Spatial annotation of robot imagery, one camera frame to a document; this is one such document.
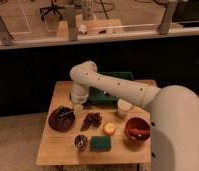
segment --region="dark red bowl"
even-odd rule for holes
[[[134,117],[127,121],[125,134],[134,142],[146,141],[150,137],[150,126],[144,119]]]
[[[49,126],[61,132],[66,132],[73,126],[75,115],[72,109],[60,106],[49,116]]]

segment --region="chair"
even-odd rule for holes
[[[62,20],[63,16],[59,9],[65,9],[65,7],[58,6],[57,4],[54,3],[53,0],[51,0],[51,6],[40,8],[40,14],[41,14],[41,20],[44,21],[44,16],[47,15],[49,12],[53,12],[53,14],[58,14],[59,19]]]

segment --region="floor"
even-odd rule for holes
[[[47,113],[0,117],[0,171],[58,171],[35,164]],[[64,171],[136,171],[136,165],[64,167]]]
[[[59,18],[49,13],[41,20],[39,9],[49,6],[50,0],[4,0],[0,4],[0,14],[9,32],[16,40],[55,37]],[[94,11],[97,19],[105,19],[102,6],[95,0]],[[126,31],[156,29],[164,15],[165,8],[153,0],[103,0],[114,4],[108,12],[110,19],[120,19]],[[57,0],[58,5],[67,4],[67,0]],[[60,10],[65,20],[65,10]]]

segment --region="table surface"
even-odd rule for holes
[[[144,80],[148,84],[156,85],[153,80]],[[49,114],[60,105],[71,107],[69,93],[72,86],[71,81],[58,81],[56,83],[51,100]],[[80,131],[83,119],[88,112],[100,112],[102,116],[101,126],[89,128],[87,131]],[[150,138],[137,145],[129,141],[124,134],[125,123],[132,117],[140,117],[148,123],[149,113],[139,107],[133,106],[126,118],[116,116],[116,107],[91,106],[76,113],[76,120],[73,128],[67,132],[57,132],[48,125],[48,117],[45,123],[39,152],[36,160],[37,165],[79,165],[79,164],[117,164],[117,163],[149,163],[150,162]],[[117,130],[111,137],[112,148],[109,152],[93,152],[87,148],[79,152],[74,145],[74,139],[78,134],[86,135],[89,140],[91,136],[104,135],[102,125],[111,121],[115,123]]]
[[[106,27],[113,27],[115,33],[123,33],[124,29],[120,19],[106,19],[106,20],[76,20],[76,25],[86,25],[88,32],[83,35],[99,35],[100,31],[105,30]],[[57,29],[57,36],[68,36],[68,26],[66,21],[60,21]]]

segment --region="red bowl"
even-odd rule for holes
[[[134,142],[146,141],[150,137],[150,126],[141,118],[131,118],[125,126],[126,136]]]

